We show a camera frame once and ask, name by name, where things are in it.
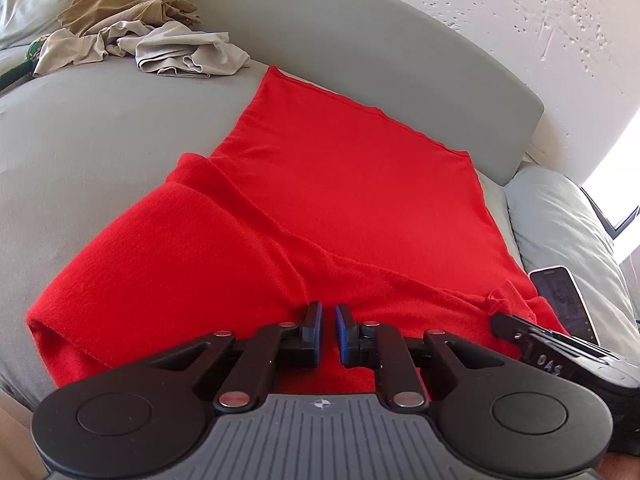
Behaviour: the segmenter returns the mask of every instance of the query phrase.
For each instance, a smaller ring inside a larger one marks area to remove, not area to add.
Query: red blanket
[[[488,316],[562,330],[509,256],[466,153],[272,67],[210,156],[183,155],[27,314],[57,384],[230,329],[244,338],[320,300],[322,365],[290,392],[372,390],[338,361],[332,309],[349,303],[421,336],[442,328],[507,354]]]

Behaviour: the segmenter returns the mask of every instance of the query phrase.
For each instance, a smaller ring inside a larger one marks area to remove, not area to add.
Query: tan fabric
[[[129,14],[124,11],[136,8]],[[149,25],[162,25],[168,20],[177,20],[185,25],[199,23],[194,14],[196,7],[186,0],[74,0],[72,5],[58,15],[60,25],[73,34],[94,34],[104,27],[119,21],[151,20]]]
[[[63,66],[102,61],[109,54],[123,57],[135,53],[137,42],[154,30],[140,21],[117,22],[98,34],[78,37],[61,28],[51,34],[40,51],[40,59],[34,70],[36,76],[46,75]]]
[[[89,28],[86,34],[97,34],[116,22],[135,22],[137,20],[152,27],[162,27],[163,23],[171,20],[180,22],[187,27],[193,27],[193,25],[200,23],[198,15],[195,14],[196,10],[198,8],[187,0],[149,0],[105,18]]]
[[[42,46],[34,74],[102,61],[109,54],[136,56],[142,72],[181,77],[233,75],[249,61],[244,50],[229,43],[226,32],[194,32],[174,21],[153,28],[138,20],[81,37],[66,28],[57,30]]]
[[[47,471],[31,439],[31,412],[0,390],[2,480],[42,480]]]

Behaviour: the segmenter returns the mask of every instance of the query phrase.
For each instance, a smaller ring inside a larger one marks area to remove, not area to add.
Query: white wall
[[[404,0],[545,104],[529,153],[581,184],[640,107],[640,0]]]

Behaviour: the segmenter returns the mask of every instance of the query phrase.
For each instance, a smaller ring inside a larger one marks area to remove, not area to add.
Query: smartphone
[[[591,316],[569,269],[563,266],[536,269],[529,273],[529,278],[570,335],[600,346]]]

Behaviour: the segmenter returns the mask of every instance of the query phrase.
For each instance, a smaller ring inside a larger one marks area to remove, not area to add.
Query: beige leg
[[[598,473],[604,480],[638,480],[640,479],[640,457],[607,453]]]
[[[42,480],[47,471],[31,440],[31,412],[0,390],[2,480]]]

